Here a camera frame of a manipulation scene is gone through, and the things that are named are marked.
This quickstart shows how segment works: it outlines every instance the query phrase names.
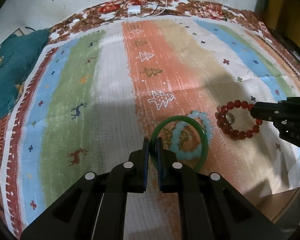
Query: fabric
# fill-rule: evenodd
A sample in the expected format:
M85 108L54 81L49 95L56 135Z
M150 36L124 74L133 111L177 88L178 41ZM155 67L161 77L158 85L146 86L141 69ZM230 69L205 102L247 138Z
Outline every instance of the fabric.
M0 123L0 215L17 238L86 172L102 174L127 161L173 115L198 112L205 128L210 123L200 172L220 173L254 205L300 187L300 149L281 140L271 123L252 139L234 141L214 118L228 101L300 96L300 66L248 12L206 1L168 3L170 16L80 29L84 13L78 13L58 25L62 30L53 28L20 100ZM94 8L101 13L105 5ZM234 129L254 125L247 110L232 113ZM195 151L194 130L178 135L177 125L160 134L164 147L179 136L180 149ZM194 157L182 162L193 167ZM181 239L177 195L159 192L151 163L147 192L128 194L124 239Z
M11 34L0 48L0 119L14 107L26 80L48 40L49 30L24 36Z

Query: red bead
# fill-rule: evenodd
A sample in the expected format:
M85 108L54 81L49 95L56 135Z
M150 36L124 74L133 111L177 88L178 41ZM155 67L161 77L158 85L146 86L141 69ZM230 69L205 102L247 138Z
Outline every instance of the red bead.
M220 120L217 121L217 126L218 126L219 128L222 128L222 127L224 127L225 125L226 125L226 123L225 123L225 121L224 121L223 119L220 119Z
M228 107L227 106L221 106L220 112L221 112L221 114L226 114L228 112Z
M256 119L256 124L257 125L262 125L263 121L261 119Z
M214 116L216 117L217 120L220 120L221 114L220 113L215 113Z
M239 138L239 131L238 130L233 130L230 136L233 139L238 139Z
M225 134L231 134L232 133L232 127L229 124L226 124L223 128L222 128L222 132Z
M259 127L258 125L254 125L254 126L252 127L253 133L258 133L259 130L260 130L260 127Z
M241 132L239 132L239 139L240 140L244 140L245 138L246 138L246 132L244 132L244 131L241 131Z
M243 109L247 109L247 107L248 107L248 102L247 102L247 101L242 101L242 102L241 102L241 107L242 107Z
M252 138L252 136L253 136L253 131L252 131L252 130L246 131L246 136L247 136L247 138Z
M232 110L232 109L234 108L234 102L229 101L229 102L227 103L227 107L228 107L229 110Z
M241 107L241 101L240 101L240 100L234 101L234 106L235 106L236 108L240 108L240 107Z
M254 107L254 104L249 104L248 105L248 110L251 111L251 109Z

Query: red beaded bracelet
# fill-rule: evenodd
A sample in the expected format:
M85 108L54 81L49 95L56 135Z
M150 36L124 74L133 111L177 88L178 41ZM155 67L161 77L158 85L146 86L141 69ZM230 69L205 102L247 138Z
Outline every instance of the red beaded bracelet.
M229 101L226 106L222 106L220 109L220 113L216 113L215 117L217 119L217 126L221 128L222 132L224 134L228 134L233 139L240 139L244 140L247 138L252 138L254 133L258 133L260 130L260 125L262 125L263 121L261 119L256 119L256 125L252 127L252 130L247 130L239 132L238 130L233 130L230 123L226 119L226 113L228 113L229 110L232 110L234 108L240 108L248 109L249 111L254 107L254 104L248 104L247 101L240 101L236 100L234 102Z

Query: white power adapter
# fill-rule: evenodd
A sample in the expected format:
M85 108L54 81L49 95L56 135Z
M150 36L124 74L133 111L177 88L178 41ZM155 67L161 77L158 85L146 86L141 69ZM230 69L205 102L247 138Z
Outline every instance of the white power adapter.
M128 8L127 14L139 14L141 13L141 6L140 5L131 5Z

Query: striped blanket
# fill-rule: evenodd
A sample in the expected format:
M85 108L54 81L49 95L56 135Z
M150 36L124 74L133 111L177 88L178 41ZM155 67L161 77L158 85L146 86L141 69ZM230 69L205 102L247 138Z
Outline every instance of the striped blanket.
M161 121L193 111L211 130L201 173L218 172L242 194L253 192L252 203L300 187L300 149L271 123L235 141L214 117L228 101L288 96L300 96L298 71L261 33L226 21L135 17L48 45L6 124L0 186L8 228L20 237L85 172L111 171ZM234 129L254 125L247 110L232 113ZM161 133L165 148L175 125ZM181 133L185 153L198 144L191 128ZM181 239L177 207L177 195L159 193L150 165L147 192L128 195L124 238Z

